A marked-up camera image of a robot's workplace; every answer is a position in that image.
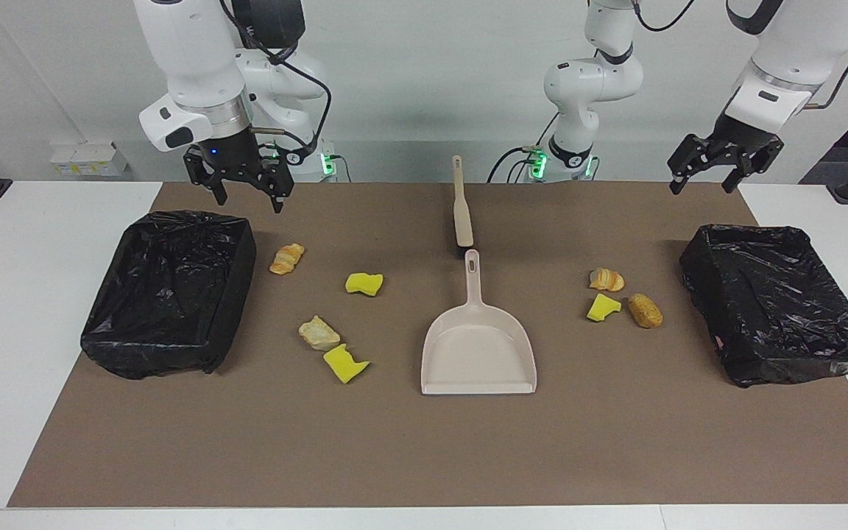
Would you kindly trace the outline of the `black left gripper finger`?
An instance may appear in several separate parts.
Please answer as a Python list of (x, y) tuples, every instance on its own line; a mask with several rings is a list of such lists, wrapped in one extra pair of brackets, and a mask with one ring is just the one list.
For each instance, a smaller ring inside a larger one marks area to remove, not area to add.
[(696, 160), (694, 158), (670, 158), (669, 169), (672, 180), (669, 183), (673, 195), (681, 194), (683, 188), (696, 174)]
[(734, 191), (737, 190), (737, 187), (743, 181), (744, 178), (747, 178), (750, 172), (752, 171), (752, 165), (747, 158), (741, 158), (735, 162), (735, 168), (727, 175), (726, 179), (723, 181), (723, 190), (727, 194), (733, 194)]

